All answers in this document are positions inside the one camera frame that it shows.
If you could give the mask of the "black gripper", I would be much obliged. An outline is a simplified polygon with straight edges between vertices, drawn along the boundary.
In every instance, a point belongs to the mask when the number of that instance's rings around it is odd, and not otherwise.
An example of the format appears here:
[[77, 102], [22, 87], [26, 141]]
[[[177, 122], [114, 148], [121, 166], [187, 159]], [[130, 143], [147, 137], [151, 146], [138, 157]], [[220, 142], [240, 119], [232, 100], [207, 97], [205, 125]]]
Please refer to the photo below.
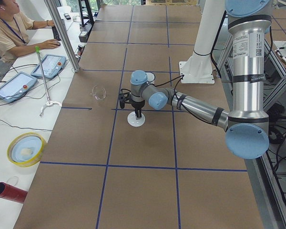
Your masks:
[[145, 100], [142, 101], [134, 101], [134, 100], [130, 100], [130, 103], [132, 105], [132, 107], [135, 109], [134, 113], [135, 113], [135, 119], [141, 118], [142, 117], [142, 108], [145, 106]]

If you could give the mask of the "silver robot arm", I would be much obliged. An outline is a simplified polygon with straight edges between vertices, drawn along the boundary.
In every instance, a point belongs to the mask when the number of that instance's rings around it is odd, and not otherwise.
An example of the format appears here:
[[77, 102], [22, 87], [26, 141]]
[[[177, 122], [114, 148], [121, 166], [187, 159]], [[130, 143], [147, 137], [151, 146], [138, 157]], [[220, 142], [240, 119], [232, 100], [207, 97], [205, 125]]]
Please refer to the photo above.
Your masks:
[[213, 83], [212, 51], [224, 20], [232, 35], [233, 108], [221, 107], [167, 88], [154, 85], [148, 74], [137, 70], [131, 74], [131, 89], [119, 93], [120, 107], [131, 104], [136, 119], [143, 118], [141, 109], [149, 104], [155, 110], [171, 105], [195, 118], [225, 130], [228, 149], [244, 159], [255, 159], [269, 147], [268, 114], [263, 109], [265, 32], [271, 26], [270, 0], [208, 0], [205, 2], [193, 54], [179, 63], [182, 83]]

